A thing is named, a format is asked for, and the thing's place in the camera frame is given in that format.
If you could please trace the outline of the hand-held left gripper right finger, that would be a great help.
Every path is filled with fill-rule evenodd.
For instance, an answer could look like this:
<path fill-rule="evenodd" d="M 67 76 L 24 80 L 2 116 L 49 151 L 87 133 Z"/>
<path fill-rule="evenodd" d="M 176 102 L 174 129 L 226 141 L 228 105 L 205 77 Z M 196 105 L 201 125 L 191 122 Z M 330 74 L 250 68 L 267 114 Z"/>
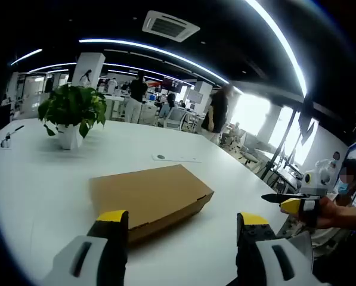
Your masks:
<path fill-rule="evenodd" d="M 234 285 L 323 285 L 312 273 L 311 237 L 279 238 L 261 216 L 237 214 Z"/>

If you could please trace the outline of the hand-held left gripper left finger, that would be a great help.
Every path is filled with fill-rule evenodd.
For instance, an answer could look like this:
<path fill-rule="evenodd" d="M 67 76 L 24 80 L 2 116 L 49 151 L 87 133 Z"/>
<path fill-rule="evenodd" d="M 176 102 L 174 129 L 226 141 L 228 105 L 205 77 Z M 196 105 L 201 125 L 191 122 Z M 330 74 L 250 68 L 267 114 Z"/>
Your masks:
<path fill-rule="evenodd" d="M 126 210 L 99 215 L 86 235 L 75 237 L 55 255 L 42 285 L 123 285 L 128 222 Z"/>

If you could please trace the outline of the person's right hand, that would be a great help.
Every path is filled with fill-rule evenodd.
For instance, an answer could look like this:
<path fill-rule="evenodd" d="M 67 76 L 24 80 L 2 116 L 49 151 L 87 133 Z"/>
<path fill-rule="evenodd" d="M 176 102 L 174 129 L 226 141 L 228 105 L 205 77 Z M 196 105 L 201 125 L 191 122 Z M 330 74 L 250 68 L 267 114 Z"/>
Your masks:
<path fill-rule="evenodd" d="M 319 200 L 319 210 L 315 227 L 318 229 L 341 228 L 342 218 L 348 207 L 338 206 L 327 197 Z"/>

